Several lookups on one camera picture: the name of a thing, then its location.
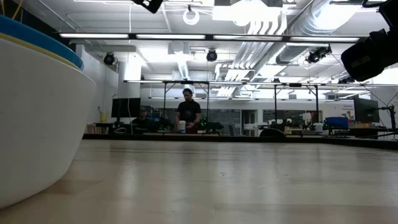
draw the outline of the black camera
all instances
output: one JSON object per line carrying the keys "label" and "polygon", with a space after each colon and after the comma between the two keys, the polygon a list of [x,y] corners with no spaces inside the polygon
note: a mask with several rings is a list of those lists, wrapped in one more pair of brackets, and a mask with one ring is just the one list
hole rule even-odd
{"label": "black camera", "polygon": [[341,60],[349,75],[357,81],[373,78],[384,68],[398,62],[398,0],[388,0],[377,4],[366,4],[362,7],[380,7],[379,12],[388,23],[390,31],[384,29],[369,34],[341,54]]}
{"label": "black camera", "polygon": [[105,65],[114,65],[118,62],[118,59],[114,56],[113,52],[106,53],[104,57]]}
{"label": "black camera", "polygon": [[216,50],[210,49],[207,53],[206,59],[208,62],[215,62],[217,60],[217,53]]}

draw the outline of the man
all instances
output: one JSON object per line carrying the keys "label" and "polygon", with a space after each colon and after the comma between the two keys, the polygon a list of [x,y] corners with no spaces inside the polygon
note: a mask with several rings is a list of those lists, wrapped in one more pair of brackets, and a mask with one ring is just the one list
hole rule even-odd
{"label": "man", "polygon": [[178,127],[180,121],[185,121],[187,122],[187,132],[194,133],[201,119],[200,105],[192,99],[192,91],[190,89],[184,89],[182,94],[185,102],[180,103],[178,106],[175,124]]}
{"label": "man", "polygon": [[147,118],[147,110],[143,107],[140,108],[138,118],[131,121],[132,124],[136,125],[139,129],[148,129],[149,119]]}

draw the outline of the desk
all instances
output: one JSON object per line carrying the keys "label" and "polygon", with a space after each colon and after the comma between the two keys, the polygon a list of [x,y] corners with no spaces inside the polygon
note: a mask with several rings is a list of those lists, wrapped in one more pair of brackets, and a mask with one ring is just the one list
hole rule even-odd
{"label": "desk", "polygon": [[[393,132],[396,130],[393,129],[388,129],[388,132]],[[348,135],[352,135],[355,137],[365,137],[365,136],[377,136],[379,132],[386,133],[387,129],[386,128],[350,128],[348,130]]]}
{"label": "desk", "polygon": [[144,135],[147,135],[147,136],[181,136],[181,137],[187,137],[187,136],[219,137],[218,134],[144,133]]}

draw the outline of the metal frame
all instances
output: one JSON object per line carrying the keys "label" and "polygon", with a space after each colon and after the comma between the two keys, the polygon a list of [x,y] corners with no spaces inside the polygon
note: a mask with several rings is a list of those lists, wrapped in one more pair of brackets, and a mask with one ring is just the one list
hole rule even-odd
{"label": "metal frame", "polygon": [[[62,37],[62,35],[83,35],[83,34],[116,34],[125,35],[126,37]],[[297,35],[247,35],[247,34],[173,34],[173,33],[94,33],[94,32],[75,32],[75,33],[59,33],[61,38],[70,40],[188,40],[188,41],[220,41],[220,42],[283,42],[283,43],[319,43],[319,44],[355,44],[362,42],[367,36],[297,36]],[[140,35],[148,35],[152,37],[140,37]]]}
{"label": "metal frame", "polygon": [[[174,86],[175,86],[175,84],[182,84],[182,85],[193,85],[193,84],[199,84],[200,85],[200,87],[202,87],[202,85],[201,84],[205,84],[205,85],[207,85],[207,92],[209,93],[210,92],[210,84],[209,84],[209,82],[201,82],[201,81],[163,81],[163,83],[164,83],[164,96],[163,96],[163,119],[165,119],[166,118],[166,94],[167,94],[167,92],[171,89],[171,88],[173,88]],[[173,85],[169,88],[169,89],[167,89],[167,84],[168,83],[173,83]],[[207,120],[210,122],[210,96],[209,96],[209,94],[207,94]]]}
{"label": "metal frame", "polygon": [[[166,110],[166,93],[173,87],[175,86],[177,83],[182,84],[182,85],[194,85],[194,84],[199,84],[201,87],[201,84],[207,85],[207,118],[208,121],[210,121],[210,85],[219,85],[216,82],[209,82],[209,81],[188,81],[188,80],[181,80],[181,81],[161,81],[161,83],[164,83],[164,104],[163,104],[163,116],[165,118],[165,110]],[[173,85],[167,89],[167,84],[168,83],[173,83]],[[234,84],[228,84],[228,85],[243,85],[242,83],[234,83]],[[317,117],[315,118],[315,122],[318,123],[319,122],[319,97],[318,97],[318,87],[319,86],[370,86],[370,87],[380,87],[380,86],[384,86],[384,87],[398,87],[398,85],[378,85],[378,84],[368,84],[368,85],[360,85],[360,84],[327,84],[327,83],[256,83],[256,85],[272,85],[274,86],[274,104],[275,104],[275,123],[277,124],[277,94],[279,93],[279,91],[277,92],[277,87],[278,86],[282,86],[282,89],[286,88],[286,87],[292,87],[292,88],[301,88],[303,86],[307,87],[314,95],[315,95],[315,104],[316,104],[316,112],[317,112]],[[315,92],[313,92],[309,87],[310,86],[314,86],[315,87]]]}

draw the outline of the black monitor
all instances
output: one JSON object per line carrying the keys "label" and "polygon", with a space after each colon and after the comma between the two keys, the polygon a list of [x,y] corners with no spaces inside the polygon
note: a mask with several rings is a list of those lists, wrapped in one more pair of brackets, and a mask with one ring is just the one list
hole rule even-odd
{"label": "black monitor", "polygon": [[362,123],[380,122],[378,108],[379,102],[376,100],[354,98],[355,121]]}
{"label": "black monitor", "polygon": [[113,99],[112,118],[136,118],[139,116],[140,107],[140,98]]}

